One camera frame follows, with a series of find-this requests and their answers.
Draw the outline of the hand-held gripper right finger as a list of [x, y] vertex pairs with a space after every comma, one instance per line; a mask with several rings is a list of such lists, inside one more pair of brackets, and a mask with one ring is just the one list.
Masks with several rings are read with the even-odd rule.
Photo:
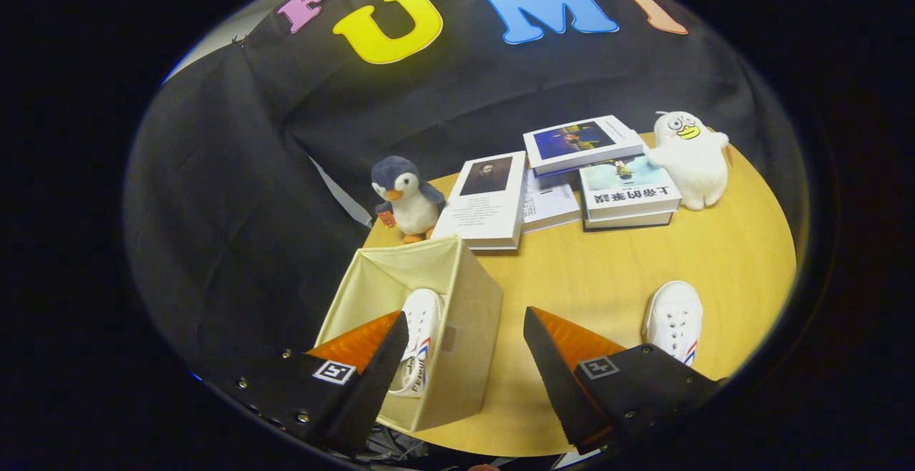
[[722, 389], [654, 344], [626, 348], [530, 306], [523, 336], [570, 445], [624, 448], [682, 425]]

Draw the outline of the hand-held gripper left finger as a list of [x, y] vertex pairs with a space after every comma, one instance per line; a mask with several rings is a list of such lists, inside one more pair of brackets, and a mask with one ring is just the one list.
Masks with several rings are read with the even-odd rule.
[[335, 452], [360, 452], [408, 342], [395, 310], [300, 353], [287, 352], [217, 386], [278, 431]]

